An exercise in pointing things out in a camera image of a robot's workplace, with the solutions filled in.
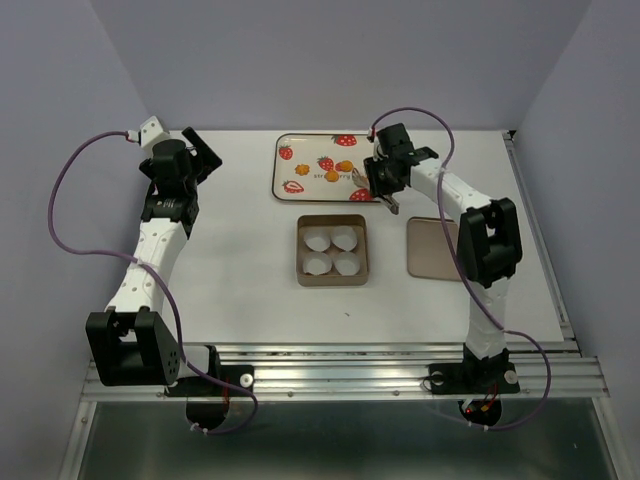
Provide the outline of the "brown tin lid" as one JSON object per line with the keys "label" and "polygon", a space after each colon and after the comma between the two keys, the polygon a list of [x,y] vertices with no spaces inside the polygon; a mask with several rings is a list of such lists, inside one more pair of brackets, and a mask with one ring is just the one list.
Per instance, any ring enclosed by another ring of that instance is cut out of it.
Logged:
{"label": "brown tin lid", "polygon": [[412,217],[407,222],[407,271],[415,278],[459,281],[441,222]]}

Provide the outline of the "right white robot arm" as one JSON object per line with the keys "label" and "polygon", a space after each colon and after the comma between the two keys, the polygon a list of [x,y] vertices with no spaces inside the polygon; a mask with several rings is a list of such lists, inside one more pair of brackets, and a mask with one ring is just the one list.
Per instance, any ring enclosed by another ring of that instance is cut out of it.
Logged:
{"label": "right white robot arm", "polygon": [[453,240],[443,228],[455,268],[471,297],[469,328],[460,366],[463,384],[482,390],[496,378],[495,364],[507,359],[505,328],[509,280],[522,260],[517,209],[508,198],[493,199],[448,171],[429,147],[416,148],[401,123],[368,134],[373,155],[364,160],[369,191],[392,213],[393,195],[411,188],[438,207],[440,220],[458,228]]}

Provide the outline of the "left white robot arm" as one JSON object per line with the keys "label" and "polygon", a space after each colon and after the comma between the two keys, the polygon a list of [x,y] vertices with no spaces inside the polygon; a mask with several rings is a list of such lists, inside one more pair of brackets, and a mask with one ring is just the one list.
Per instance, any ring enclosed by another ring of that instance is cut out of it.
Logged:
{"label": "left white robot arm", "polygon": [[102,312],[89,315],[86,334],[105,386],[168,386],[177,380],[180,334],[162,317],[178,256],[199,214],[198,187],[222,164],[191,127],[156,143],[140,165],[149,178],[136,250],[125,277]]}

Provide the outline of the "metal tongs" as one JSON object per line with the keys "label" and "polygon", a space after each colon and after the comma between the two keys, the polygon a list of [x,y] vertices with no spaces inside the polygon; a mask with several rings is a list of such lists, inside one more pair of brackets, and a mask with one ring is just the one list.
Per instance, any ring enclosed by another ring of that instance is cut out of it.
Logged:
{"label": "metal tongs", "polygon": [[400,210],[399,203],[393,198],[392,194],[383,193],[375,183],[371,183],[368,177],[364,173],[361,173],[357,168],[354,168],[352,170],[351,179],[353,176],[365,177],[368,180],[369,188],[368,189],[359,188],[354,184],[356,187],[356,190],[349,196],[350,201],[352,202],[378,201],[382,203],[393,215],[399,214],[399,210]]}

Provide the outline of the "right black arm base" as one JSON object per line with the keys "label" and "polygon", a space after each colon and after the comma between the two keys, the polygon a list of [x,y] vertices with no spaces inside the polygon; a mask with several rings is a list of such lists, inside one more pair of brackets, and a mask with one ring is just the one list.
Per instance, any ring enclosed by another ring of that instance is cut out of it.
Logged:
{"label": "right black arm base", "polygon": [[460,362],[428,365],[430,390],[435,395],[471,396],[497,387],[498,394],[517,394],[520,385],[509,354],[503,348],[494,356],[479,358],[464,344]]}

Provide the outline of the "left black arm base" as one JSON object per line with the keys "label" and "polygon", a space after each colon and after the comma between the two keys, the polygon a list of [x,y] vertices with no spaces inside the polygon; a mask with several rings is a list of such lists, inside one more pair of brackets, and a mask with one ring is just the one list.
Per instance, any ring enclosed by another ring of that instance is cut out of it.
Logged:
{"label": "left black arm base", "polygon": [[[199,370],[217,378],[227,385],[253,390],[255,369],[250,364],[232,364],[221,359],[220,352],[212,345],[188,346],[185,348],[187,359]],[[185,398],[229,398],[243,396],[242,392],[228,386],[211,383],[194,373],[185,364],[180,365],[177,380],[165,388],[169,397]]]}

